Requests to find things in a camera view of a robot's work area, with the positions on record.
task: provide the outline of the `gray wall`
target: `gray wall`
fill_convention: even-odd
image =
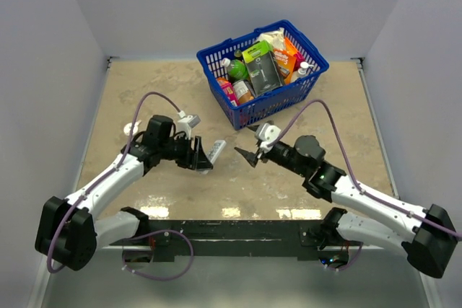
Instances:
[[[398,192],[447,208],[462,230],[462,0],[399,0],[366,57]],[[462,302],[462,247],[438,281],[445,307]]]
[[[105,53],[193,56],[289,19],[329,58],[364,56],[397,0],[77,0]]]
[[[105,62],[76,0],[0,4],[0,305],[25,307],[41,208],[73,188]]]

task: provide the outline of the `blue basket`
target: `blue basket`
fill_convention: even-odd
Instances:
[[[306,77],[298,79],[294,83],[267,92],[243,105],[233,106],[216,80],[217,77],[227,77],[226,69],[223,69],[219,62],[223,58],[233,59],[234,51],[237,49],[245,50],[252,46],[262,32],[271,32],[278,30],[280,27],[284,28],[285,36],[292,41],[294,46],[305,57],[305,60],[314,67],[310,68]],[[212,94],[236,130],[303,101],[318,80],[318,77],[329,68],[328,62],[318,52],[318,49],[287,20],[257,28],[251,34],[234,40],[227,39],[218,45],[200,50],[197,53],[197,59],[204,68]]]

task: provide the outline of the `white remote control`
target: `white remote control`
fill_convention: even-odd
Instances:
[[[212,149],[210,149],[210,152],[207,153],[207,158],[210,160],[212,164],[214,164],[220,155],[220,153],[223,151],[223,149],[226,147],[226,141],[225,140],[216,140],[214,145],[212,146]],[[206,175],[209,173],[210,170],[204,170],[200,171],[201,174]]]

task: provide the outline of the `floor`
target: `floor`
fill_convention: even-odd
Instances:
[[[253,150],[256,140],[247,129],[235,131],[209,90],[197,61],[114,61],[103,92],[94,131],[79,181],[87,184],[105,169],[126,142],[123,127],[131,122],[140,97],[148,91],[165,93],[201,123],[194,135],[202,136],[207,152],[223,138],[227,147],[208,175],[182,170],[163,162],[117,197],[100,217],[132,206],[153,219],[322,219],[332,205],[312,198],[302,178],[272,163],[252,169],[233,149]],[[308,99],[327,102],[336,120],[357,178],[391,195],[365,92],[356,63],[332,62]],[[304,102],[270,119],[284,127]],[[143,129],[153,114],[174,119],[174,109],[159,97],[150,97],[141,109]],[[313,134],[326,151],[326,159],[345,169],[339,146],[324,109],[308,108],[284,137],[293,144],[298,136]]]

